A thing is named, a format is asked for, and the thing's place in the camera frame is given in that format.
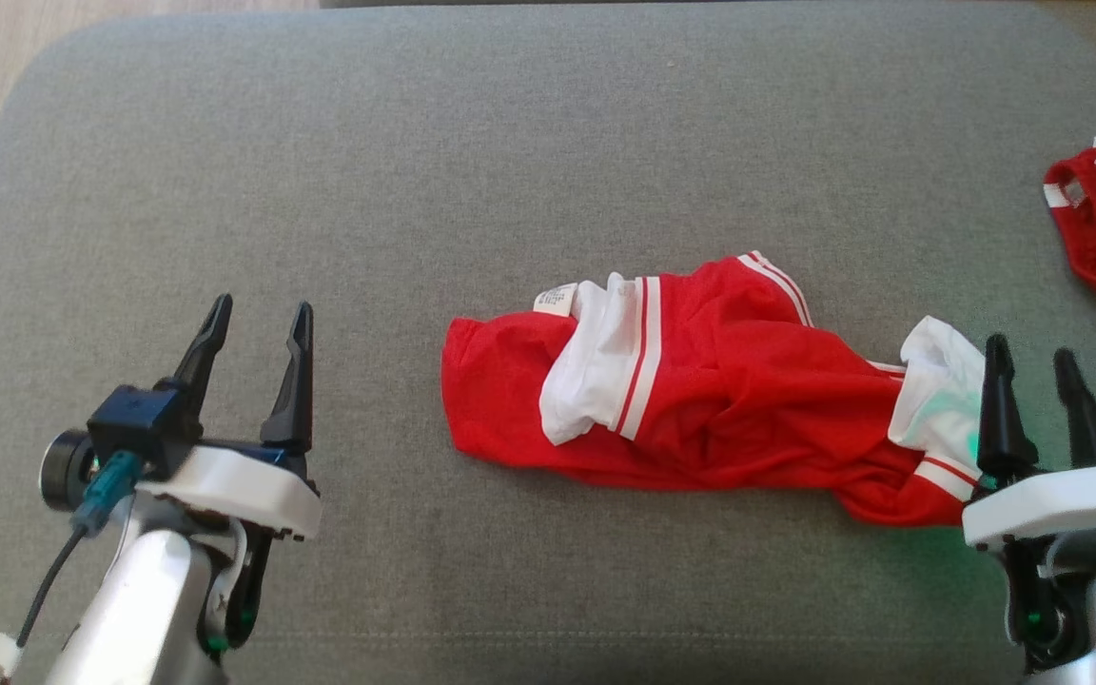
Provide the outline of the red basketball jersey black print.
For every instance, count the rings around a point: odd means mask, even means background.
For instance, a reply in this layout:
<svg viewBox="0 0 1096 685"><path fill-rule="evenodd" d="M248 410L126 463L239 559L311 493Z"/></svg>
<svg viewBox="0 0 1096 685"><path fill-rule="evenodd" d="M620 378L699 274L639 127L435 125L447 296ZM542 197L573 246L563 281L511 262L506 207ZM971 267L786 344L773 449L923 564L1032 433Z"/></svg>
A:
<svg viewBox="0 0 1096 685"><path fill-rule="evenodd" d="M956 526L982 477L978 349L926 317L900 362L865 359L757 251L457 318L439 363L458 450L584 484L800 487L866 523Z"/></svg>

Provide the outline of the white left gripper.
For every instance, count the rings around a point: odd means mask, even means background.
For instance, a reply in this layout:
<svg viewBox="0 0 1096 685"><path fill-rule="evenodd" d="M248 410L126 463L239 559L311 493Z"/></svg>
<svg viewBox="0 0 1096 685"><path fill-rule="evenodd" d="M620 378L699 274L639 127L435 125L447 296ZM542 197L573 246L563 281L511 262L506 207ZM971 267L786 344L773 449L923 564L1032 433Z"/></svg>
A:
<svg viewBox="0 0 1096 685"><path fill-rule="evenodd" d="M186 419L199 413L232 313L225 292L212 304L199 331L171 376L186 399ZM313 307L301 301L286 339L288 364L279 393L263 421L264 445L210 441L192 448L165 481L135 487L134 537L162 537L165 553L189 551L194 581L190 610L196 646L209 657L244 646L260 616L271 545L313 540L321 532L323 502L307 476L312 448Z"/></svg>

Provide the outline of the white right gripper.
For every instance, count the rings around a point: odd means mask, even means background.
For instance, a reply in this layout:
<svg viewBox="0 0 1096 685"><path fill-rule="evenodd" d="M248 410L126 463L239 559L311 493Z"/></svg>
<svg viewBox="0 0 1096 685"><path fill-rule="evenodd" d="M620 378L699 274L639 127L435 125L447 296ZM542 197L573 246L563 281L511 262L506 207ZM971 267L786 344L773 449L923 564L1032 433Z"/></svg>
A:
<svg viewBox="0 0 1096 685"><path fill-rule="evenodd" d="M1096 674L1096 398L1073 351L1057 349L1053 369L1078 471L1035 476L1038 450L1021 424L1008 338L987 336L977 464L1013 486L964 509L963 538L1004 569L1006 633L1023 651L1024 673Z"/></svg>

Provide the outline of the grey fabric sofa cushion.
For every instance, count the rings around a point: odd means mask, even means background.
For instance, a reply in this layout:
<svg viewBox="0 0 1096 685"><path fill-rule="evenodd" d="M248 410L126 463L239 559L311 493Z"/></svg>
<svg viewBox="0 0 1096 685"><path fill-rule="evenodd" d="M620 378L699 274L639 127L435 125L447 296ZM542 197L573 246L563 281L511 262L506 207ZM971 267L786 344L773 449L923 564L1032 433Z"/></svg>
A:
<svg viewBox="0 0 1096 685"><path fill-rule="evenodd" d="M891 362L1008 335L1044 463L1096 295L1047 213L1096 136L1096 5L452 5L129 19L0 116L0 630L69 525L39 460L235 296L202 420L253 439L316 311L323 529L275 543L239 685L1016 685L1005 582L825 493L627 493L457 454L456 317L760 250Z"/></svg>

